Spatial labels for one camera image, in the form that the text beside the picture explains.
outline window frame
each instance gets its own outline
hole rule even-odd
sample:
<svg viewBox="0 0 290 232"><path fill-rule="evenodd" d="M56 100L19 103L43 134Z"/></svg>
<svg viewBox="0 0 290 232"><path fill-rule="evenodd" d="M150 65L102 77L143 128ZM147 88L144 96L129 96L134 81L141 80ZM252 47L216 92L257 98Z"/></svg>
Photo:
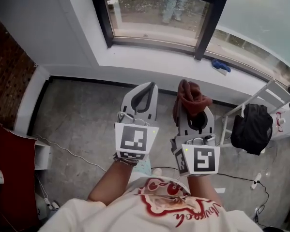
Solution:
<svg viewBox="0 0 290 232"><path fill-rule="evenodd" d="M143 46L185 53L193 55L197 60L201 60L214 34L214 30L216 29L227 0L202 0L208 2L209 7L195 46L137 37L115 37L106 0L92 1L108 48L114 44Z"/></svg>

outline red towel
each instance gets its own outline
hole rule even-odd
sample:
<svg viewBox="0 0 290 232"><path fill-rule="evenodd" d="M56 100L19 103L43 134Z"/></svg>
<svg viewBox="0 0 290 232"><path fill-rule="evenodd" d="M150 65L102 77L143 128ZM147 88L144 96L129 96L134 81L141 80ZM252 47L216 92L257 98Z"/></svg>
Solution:
<svg viewBox="0 0 290 232"><path fill-rule="evenodd" d="M213 100L202 95L199 85L183 79L178 85L177 99L173 108L173 119L176 123L177 103L181 101L187 113L193 118L213 103Z"/></svg>

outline gray floor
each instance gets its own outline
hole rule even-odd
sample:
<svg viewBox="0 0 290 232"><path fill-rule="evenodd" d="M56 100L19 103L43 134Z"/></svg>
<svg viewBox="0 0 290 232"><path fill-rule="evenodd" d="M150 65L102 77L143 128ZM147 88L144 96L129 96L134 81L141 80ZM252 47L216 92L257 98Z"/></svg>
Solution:
<svg viewBox="0 0 290 232"><path fill-rule="evenodd" d="M115 146L114 122L123 96L129 88L54 80L49 84L41 103L33 134L39 134L60 146L70 149L88 161L107 169ZM169 139L177 134L172 119L175 96L159 94L157 122L159 134L150 152L152 167L176 166L170 151ZM215 134L220 140L221 116L229 108L212 105ZM71 198L86 199L90 190L102 177L103 171L73 157L52 145L51 169L39 171L50 200L60 204ZM163 170L165 176L177 177L173 170ZM261 183L270 198L259 217L261 224L281 227L290 207L290 138L270 142L260 156L247 154L234 147L221 149L219 172L254 179L261 172ZM186 184L186 178L180 178ZM226 210L243 210L253 217L267 195L261 186L251 190L251 182L221 175L211 176L215 188L226 188L220 194Z"/></svg>

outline power strip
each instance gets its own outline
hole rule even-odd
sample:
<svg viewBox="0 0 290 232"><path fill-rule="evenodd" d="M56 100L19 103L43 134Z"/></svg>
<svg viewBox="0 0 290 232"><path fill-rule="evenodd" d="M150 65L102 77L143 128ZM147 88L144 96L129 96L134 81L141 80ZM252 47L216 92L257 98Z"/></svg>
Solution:
<svg viewBox="0 0 290 232"><path fill-rule="evenodd" d="M261 175L261 173L258 173L257 174L257 176L256 176L256 178L254 179L254 183L251 185L251 189L255 189L256 188L256 186L257 186L257 181L260 181L261 180L261 177L262 177L262 175Z"/></svg>

